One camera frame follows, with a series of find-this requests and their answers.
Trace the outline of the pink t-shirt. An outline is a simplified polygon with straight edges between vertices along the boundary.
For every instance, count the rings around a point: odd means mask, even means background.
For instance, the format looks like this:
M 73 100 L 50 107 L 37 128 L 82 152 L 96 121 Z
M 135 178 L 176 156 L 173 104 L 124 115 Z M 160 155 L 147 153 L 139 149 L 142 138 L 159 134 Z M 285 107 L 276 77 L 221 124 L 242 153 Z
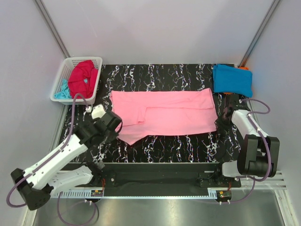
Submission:
M 202 91 L 112 91 L 113 112 L 123 122 L 119 139 L 133 145 L 146 136 L 214 132 L 217 114 L 210 88 Z

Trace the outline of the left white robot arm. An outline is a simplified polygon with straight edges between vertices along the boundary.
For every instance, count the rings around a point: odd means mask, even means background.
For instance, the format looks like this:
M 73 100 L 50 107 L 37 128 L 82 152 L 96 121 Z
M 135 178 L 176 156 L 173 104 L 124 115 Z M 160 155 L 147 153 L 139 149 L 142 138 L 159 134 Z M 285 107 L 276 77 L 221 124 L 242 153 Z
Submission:
M 100 144 L 117 138 L 122 119 L 113 112 L 93 114 L 92 119 L 76 126 L 72 133 L 52 152 L 27 169 L 15 169 L 11 177 L 14 189 L 29 210 L 37 210 L 60 192 L 79 185 L 97 186 L 102 168 L 95 163 L 83 163 L 77 169 L 59 174 L 75 157 Z

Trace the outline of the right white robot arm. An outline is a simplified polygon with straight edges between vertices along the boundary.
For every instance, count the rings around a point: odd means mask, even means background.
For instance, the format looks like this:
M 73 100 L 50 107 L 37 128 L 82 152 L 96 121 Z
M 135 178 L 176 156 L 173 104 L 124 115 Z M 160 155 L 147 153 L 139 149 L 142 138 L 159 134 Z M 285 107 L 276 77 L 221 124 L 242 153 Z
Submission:
M 266 112 L 251 111 L 245 104 L 247 99 L 240 99 L 238 94 L 229 94 L 225 97 L 225 108 L 215 121 L 217 131 L 225 135 L 232 126 L 236 126 L 244 139 L 238 159 L 225 162 L 219 166 L 219 172 L 214 174 L 214 182 L 218 186 L 225 186 L 230 178 L 250 178 L 262 182 L 272 178 L 277 172 L 277 163 L 280 149 L 280 141 L 277 137 L 271 137 L 258 125 L 253 114 L 268 114 Z

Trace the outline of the folded blue t-shirt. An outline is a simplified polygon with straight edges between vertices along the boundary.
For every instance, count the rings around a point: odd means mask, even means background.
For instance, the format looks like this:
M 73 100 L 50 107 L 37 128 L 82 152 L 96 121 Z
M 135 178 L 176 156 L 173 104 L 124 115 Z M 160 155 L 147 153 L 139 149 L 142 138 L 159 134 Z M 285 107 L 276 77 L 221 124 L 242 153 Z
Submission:
M 245 97 L 252 97 L 253 74 L 227 65 L 213 66 L 213 81 L 215 93 L 235 93 Z

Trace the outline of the folded orange t-shirt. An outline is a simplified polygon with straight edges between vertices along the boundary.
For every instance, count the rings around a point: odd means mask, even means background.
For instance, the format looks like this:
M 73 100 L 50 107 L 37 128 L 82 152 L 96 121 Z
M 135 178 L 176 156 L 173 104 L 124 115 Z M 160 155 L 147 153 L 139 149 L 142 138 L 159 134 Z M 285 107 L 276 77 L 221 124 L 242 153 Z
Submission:
M 222 93 L 252 97 L 252 75 L 247 67 L 227 67 L 222 76 Z

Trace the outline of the light blue garment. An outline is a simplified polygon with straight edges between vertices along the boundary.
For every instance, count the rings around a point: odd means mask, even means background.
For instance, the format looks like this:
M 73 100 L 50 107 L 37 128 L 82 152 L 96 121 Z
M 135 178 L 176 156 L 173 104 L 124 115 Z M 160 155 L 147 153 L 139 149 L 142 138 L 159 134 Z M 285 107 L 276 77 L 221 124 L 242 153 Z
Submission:
M 68 81 L 63 79 L 60 91 L 54 94 L 55 99 L 71 99 L 70 89 L 68 87 Z

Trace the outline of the red t-shirt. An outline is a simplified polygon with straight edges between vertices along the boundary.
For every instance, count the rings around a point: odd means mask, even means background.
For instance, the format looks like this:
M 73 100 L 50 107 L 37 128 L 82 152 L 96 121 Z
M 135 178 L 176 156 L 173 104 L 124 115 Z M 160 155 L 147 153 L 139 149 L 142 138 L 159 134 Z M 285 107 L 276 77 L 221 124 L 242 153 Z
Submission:
M 85 99 L 91 98 L 95 89 L 98 69 L 92 60 L 78 63 L 68 79 L 68 87 L 72 98 L 81 93 Z

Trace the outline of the black marble pattern mat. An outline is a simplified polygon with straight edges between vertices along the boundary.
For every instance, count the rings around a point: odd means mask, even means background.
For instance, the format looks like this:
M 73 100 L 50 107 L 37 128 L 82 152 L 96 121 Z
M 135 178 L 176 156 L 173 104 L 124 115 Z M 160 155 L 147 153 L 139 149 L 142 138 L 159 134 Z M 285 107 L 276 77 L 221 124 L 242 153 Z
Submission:
M 117 91 L 200 91 L 213 87 L 212 64 L 104 65 L 95 104 L 111 109 Z M 72 160 L 81 162 L 174 163 L 226 162 L 237 159 L 243 138 L 236 127 L 186 136 L 149 136 L 134 145 L 115 140 L 93 147 Z

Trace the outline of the white plastic laundry basket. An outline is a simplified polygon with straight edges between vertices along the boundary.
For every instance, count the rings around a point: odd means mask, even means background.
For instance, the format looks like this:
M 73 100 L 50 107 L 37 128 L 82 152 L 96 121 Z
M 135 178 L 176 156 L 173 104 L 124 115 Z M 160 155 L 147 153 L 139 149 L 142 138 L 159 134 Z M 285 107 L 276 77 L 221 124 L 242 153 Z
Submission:
M 56 78 L 55 78 L 55 83 L 52 88 L 52 92 L 50 95 L 50 99 L 54 102 L 59 102 L 64 105 L 72 105 L 73 103 L 73 98 L 71 99 L 55 99 L 54 94 L 60 91 L 60 87 L 62 84 L 63 79 L 66 79 L 68 81 L 71 72 L 73 71 L 74 67 L 83 61 L 86 60 L 92 60 L 94 66 L 96 69 L 98 69 L 98 74 L 97 74 L 97 79 L 96 79 L 96 84 L 95 84 L 95 89 L 93 92 L 93 95 L 91 98 L 87 99 L 82 99 L 81 96 L 77 96 L 76 98 L 76 104 L 77 105 L 92 105 L 95 102 L 95 96 L 97 92 L 97 86 L 98 82 L 100 79 L 100 73 L 101 73 L 101 67 L 103 63 L 103 59 L 101 57 L 95 57 L 95 56 L 80 56 L 80 57 L 69 57 L 64 59 L 64 61 L 61 63 L 60 69 L 57 72 Z

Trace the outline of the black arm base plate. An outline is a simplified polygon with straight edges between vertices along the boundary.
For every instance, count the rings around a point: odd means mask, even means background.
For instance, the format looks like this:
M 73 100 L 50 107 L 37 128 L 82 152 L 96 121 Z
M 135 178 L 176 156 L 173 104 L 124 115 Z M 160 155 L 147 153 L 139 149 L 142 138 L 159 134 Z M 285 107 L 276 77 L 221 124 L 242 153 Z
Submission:
M 106 197 L 208 195 L 208 188 L 239 188 L 219 173 L 218 163 L 107 163 L 100 176 Z

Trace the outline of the aluminium frame rail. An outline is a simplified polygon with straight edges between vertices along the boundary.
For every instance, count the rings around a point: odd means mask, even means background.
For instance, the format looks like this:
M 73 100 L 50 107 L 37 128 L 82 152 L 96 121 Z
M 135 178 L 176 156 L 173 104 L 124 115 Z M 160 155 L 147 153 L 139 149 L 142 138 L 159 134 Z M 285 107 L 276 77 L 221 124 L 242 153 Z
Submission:
M 38 201 L 50 198 L 105 199 L 225 199 L 219 191 L 285 189 L 280 172 L 263 182 L 249 176 L 224 176 L 216 164 L 108 165 L 95 172 L 81 167 L 50 178 L 34 173 L 26 180 Z

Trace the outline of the right aluminium corner post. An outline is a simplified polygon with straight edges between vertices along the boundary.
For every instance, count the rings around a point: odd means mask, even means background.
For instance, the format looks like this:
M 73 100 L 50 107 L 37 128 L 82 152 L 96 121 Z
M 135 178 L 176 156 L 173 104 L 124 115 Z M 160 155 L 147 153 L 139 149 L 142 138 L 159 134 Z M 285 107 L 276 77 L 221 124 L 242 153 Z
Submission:
M 245 67 L 249 58 L 251 57 L 253 51 L 255 50 L 255 47 L 257 43 L 259 42 L 261 36 L 263 35 L 264 31 L 268 27 L 268 24 L 270 23 L 271 19 L 273 18 L 275 12 L 277 11 L 278 7 L 282 3 L 282 0 L 273 0 L 269 9 L 267 10 L 262 22 L 260 23 L 251 43 L 249 44 L 241 62 L 239 63 L 239 67 Z

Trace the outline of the aluminium corner post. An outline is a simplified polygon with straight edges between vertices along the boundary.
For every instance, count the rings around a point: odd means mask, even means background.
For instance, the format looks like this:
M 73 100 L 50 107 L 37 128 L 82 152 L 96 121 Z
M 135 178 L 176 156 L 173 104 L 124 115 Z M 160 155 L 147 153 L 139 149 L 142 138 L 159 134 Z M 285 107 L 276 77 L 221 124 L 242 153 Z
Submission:
M 67 50 L 59 32 L 57 31 L 57 28 L 55 27 L 55 24 L 45 6 L 42 0 L 33 0 L 34 4 L 37 7 L 37 10 L 39 11 L 40 15 L 42 16 L 43 20 L 45 21 L 50 33 L 52 34 L 56 44 L 58 45 L 62 55 L 64 58 L 69 58 L 71 55 L 69 51 Z
M 239 63 L 239 67 L 245 67 L 249 58 L 251 57 L 253 51 L 255 50 L 255 47 L 257 43 L 259 42 L 261 36 L 263 35 L 264 31 L 268 27 L 268 24 L 270 23 L 271 19 L 273 18 L 275 12 L 277 11 L 278 7 L 282 3 L 282 0 L 273 0 L 269 9 L 267 10 L 262 22 L 260 23 L 251 43 L 249 44 L 241 62 Z

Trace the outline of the left aluminium corner post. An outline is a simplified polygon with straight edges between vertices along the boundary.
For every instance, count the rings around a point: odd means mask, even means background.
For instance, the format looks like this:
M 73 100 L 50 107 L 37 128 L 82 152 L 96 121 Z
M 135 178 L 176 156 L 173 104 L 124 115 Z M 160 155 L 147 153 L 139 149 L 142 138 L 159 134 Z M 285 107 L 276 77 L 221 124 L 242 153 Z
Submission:
M 69 58 L 71 55 L 69 51 L 67 50 L 59 32 L 57 31 L 57 28 L 55 27 L 55 24 L 45 6 L 42 0 L 33 0 L 34 4 L 37 7 L 37 10 L 39 11 L 40 15 L 42 16 L 43 20 L 45 21 L 50 33 L 52 34 L 56 44 L 58 45 L 62 55 L 64 58 Z

